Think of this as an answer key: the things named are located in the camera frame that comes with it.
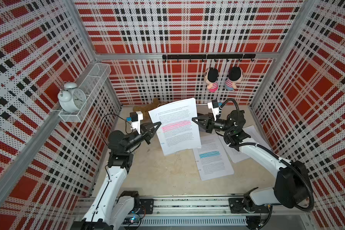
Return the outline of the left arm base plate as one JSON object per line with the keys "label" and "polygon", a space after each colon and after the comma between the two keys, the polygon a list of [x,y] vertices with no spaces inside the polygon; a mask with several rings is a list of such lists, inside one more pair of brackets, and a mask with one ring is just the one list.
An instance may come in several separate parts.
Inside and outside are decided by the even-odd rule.
{"label": "left arm base plate", "polygon": [[150,215],[153,213],[154,199],[152,198],[138,198],[136,203],[135,212],[139,215]]}

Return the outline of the document with yellow highlight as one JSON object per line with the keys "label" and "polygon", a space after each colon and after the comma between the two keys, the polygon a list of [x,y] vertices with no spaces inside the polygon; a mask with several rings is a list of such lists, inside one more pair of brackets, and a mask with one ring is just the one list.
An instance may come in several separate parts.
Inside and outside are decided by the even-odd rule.
{"label": "document with yellow highlight", "polygon": [[251,136],[249,139],[245,139],[243,143],[254,143],[254,145],[245,145],[236,150],[235,148],[229,147],[223,137],[218,137],[233,163],[239,163],[248,158],[253,158],[256,162],[261,164],[267,164],[270,161],[274,161],[274,157],[259,147],[262,145],[267,149],[271,149],[255,126],[245,127],[243,131]]}

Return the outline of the document with pink highlight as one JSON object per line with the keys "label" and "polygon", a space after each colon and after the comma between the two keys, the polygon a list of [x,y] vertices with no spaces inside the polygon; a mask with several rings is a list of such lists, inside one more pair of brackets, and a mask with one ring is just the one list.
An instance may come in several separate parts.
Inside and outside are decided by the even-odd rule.
{"label": "document with pink highlight", "polygon": [[199,126],[192,121],[197,117],[196,99],[159,106],[150,110],[149,116],[153,123],[161,122],[157,136],[164,156],[201,147]]}

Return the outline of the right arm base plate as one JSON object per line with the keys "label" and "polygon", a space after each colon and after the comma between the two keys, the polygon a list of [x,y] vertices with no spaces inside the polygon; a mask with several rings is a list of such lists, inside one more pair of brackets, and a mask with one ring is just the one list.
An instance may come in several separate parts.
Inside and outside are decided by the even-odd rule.
{"label": "right arm base plate", "polygon": [[247,214],[268,214],[269,208],[266,205],[255,205],[249,198],[229,198],[229,208],[231,213]]}

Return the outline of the document with blue highlight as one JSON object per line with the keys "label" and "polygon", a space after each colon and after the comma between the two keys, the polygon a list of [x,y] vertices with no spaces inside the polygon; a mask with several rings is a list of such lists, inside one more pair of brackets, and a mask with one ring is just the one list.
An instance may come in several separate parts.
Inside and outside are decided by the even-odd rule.
{"label": "document with blue highlight", "polygon": [[202,181],[233,175],[234,169],[218,135],[201,137],[201,148],[193,149]]}

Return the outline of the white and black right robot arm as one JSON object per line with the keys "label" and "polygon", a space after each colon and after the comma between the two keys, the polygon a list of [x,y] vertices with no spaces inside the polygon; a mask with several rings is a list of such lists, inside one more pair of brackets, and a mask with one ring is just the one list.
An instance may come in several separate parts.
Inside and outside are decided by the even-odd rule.
{"label": "white and black right robot arm", "polygon": [[269,148],[259,144],[243,130],[246,123],[244,111],[234,110],[226,119],[215,118],[212,113],[192,118],[205,132],[222,131],[225,144],[238,150],[267,169],[275,178],[275,185],[254,188],[243,196],[243,207],[250,212],[261,205],[282,205],[310,212],[315,205],[313,188],[306,166],[278,156]]}

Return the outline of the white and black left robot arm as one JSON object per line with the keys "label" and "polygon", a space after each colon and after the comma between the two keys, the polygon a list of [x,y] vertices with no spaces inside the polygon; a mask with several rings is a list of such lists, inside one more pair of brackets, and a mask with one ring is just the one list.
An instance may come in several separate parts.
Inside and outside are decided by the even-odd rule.
{"label": "white and black left robot arm", "polygon": [[142,142],[150,144],[151,139],[161,126],[161,122],[145,123],[130,134],[115,130],[108,137],[111,150],[106,176],[94,202],[81,221],[74,221],[72,230],[117,230],[132,211],[140,208],[138,191],[124,191],[117,198],[133,162],[132,148]]}

